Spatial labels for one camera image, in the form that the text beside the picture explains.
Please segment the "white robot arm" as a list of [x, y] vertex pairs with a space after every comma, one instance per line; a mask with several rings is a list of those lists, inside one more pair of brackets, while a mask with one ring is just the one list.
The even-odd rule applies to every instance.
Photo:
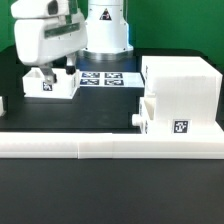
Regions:
[[16, 0], [11, 5], [18, 57], [40, 68], [49, 84], [57, 82], [52, 62], [65, 57], [66, 73], [76, 72], [76, 52], [118, 56], [132, 49], [124, 0], [88, 0], [84, 15], [78, 0]]

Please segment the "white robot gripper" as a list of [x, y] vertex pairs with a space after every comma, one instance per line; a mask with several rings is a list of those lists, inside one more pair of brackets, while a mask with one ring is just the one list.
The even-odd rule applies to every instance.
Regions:
[[76, 72], [75, 52], [87, 46], [85, 18], [77, 0], [16, 0], [11, 5], [18, 57], [27, 66], [41, 66], [47, 84], [57, 82], [50, 66], [66, 56], [66, 73]]

